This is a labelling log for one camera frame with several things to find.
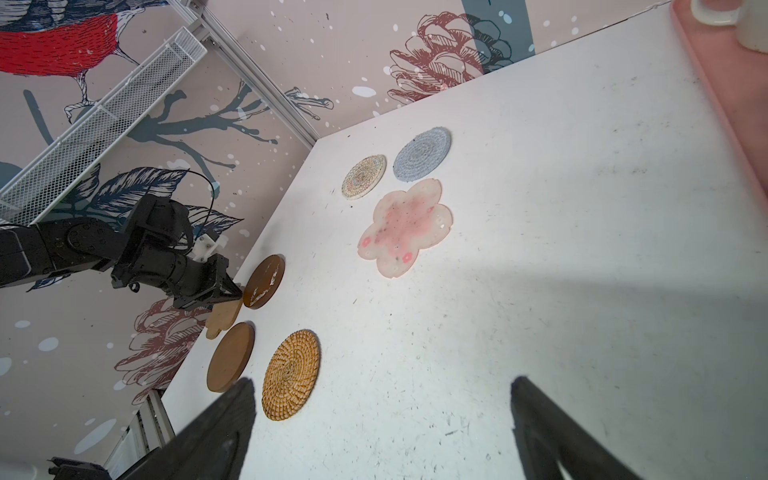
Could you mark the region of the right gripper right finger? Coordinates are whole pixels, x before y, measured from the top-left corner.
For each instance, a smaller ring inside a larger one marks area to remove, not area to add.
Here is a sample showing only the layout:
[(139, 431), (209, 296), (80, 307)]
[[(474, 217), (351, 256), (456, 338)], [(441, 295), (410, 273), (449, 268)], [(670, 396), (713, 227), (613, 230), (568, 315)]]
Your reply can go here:
[(638, 475), (597, 442), (525, 376), (510, 387), (513, 433), (527, 479), (636, 479)]

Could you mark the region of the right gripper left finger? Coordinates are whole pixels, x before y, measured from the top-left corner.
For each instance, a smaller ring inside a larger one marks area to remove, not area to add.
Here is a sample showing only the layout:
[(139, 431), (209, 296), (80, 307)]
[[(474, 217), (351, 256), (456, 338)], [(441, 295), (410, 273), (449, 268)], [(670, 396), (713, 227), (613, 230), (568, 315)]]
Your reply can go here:
[(255, 418), (253, 381), (241, 378), (166, 446), (152, 451), (121, 477), (238, 480)]

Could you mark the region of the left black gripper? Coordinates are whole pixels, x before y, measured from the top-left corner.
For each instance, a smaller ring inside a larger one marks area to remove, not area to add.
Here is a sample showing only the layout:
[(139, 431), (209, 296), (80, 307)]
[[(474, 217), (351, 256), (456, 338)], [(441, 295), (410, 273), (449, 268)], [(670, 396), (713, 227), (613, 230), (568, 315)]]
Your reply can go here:
[(241, 288), (227, 273), (226, 257), (215, 253), (196, 260), (189, 255), (195, 237), (188, 209), (181, 203), (144, 196), (121, 234), (126, 243), (111, 271), (115, 289), (155, 287), (173, 299), (174, 308), (182, 310), (242, 298)]

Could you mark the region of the brown wooden round coaster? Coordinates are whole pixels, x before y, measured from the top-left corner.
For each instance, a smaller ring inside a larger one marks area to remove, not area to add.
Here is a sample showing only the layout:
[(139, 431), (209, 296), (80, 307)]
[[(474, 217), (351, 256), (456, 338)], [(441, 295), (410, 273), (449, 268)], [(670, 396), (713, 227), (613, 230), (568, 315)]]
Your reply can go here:
[(255, 343), (255, 329), (250, 323), (238, 323), (219, 342), (206, 376), (209, 391), (223, 393), (243, 373)]

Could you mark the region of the rattan woven round coaster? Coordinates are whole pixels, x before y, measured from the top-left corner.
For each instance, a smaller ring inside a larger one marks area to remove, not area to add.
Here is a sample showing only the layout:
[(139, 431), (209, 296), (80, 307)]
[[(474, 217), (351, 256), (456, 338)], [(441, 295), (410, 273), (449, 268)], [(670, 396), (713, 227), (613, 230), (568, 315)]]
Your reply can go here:
[(316, 384), (321, 361), (317, 335), (298, 330), (274, 352), (264, 376), (262, 410), (272, 421), (283, 421), (298, 413)]

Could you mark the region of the dark brown scratched round coaster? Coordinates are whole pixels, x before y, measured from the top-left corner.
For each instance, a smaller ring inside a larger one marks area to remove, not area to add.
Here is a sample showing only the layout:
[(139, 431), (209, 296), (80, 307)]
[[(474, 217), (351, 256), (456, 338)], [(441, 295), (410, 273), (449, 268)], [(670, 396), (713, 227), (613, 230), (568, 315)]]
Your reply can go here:
[(286, 262), (282, 255), (266, 257), (254, 270), (243, 293), (243, 305), (249, 309), (260, 309), (277, 292), (283, 279)]

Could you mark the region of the beige woven round coaster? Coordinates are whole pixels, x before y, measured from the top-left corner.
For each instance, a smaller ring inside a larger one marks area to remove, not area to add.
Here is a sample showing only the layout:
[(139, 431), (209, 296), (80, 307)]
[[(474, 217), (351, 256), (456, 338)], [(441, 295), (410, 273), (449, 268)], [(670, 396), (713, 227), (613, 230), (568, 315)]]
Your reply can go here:
[(367, 195), (382, 179), (387, 166), (385, 155), (372, 155), (355, 164), (345, 176), (341, 193), (347, 200)]

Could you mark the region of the pink flower resin coaster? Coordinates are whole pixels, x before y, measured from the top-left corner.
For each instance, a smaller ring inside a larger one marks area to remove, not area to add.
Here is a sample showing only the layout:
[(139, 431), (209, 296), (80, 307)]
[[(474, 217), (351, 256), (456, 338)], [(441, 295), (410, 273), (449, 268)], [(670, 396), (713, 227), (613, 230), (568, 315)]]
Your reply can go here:
[(373, 222), (360, 237), (358, 256), (374, 261), (379, 273), (399, 278), (425, 249), (441, 243), (454, 223), (451, 210), (440, 202), (439, 180), (424, 179), (409, 190), (385, 195), (376, 205)]

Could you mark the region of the blue woven round coaster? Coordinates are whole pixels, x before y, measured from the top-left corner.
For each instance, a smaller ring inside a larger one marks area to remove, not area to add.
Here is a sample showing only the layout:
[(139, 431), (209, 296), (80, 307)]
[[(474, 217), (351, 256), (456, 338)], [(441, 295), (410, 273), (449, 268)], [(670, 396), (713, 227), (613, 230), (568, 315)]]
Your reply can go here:
[(395, 178), (414, 182), (426, 177), (447, 157), (451, 144), (451, 132), (445, 127), (435, 127), (417, 135), (397, 154), (393, 164)]

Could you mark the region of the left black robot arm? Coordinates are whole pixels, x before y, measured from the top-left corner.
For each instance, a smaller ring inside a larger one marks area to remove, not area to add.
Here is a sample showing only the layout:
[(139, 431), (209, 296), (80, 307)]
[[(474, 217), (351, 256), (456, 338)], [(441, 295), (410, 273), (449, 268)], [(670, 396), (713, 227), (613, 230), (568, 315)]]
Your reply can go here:
[(186, 206), (147, 195), (116, 231), (90, 217), (1, 228), (1, 284), (42, 285), (58, 277), (107, 271), (115, 289), (157, 288), (176, 309), (238, 300), (224, 243), (212, 228), (195, 227)]

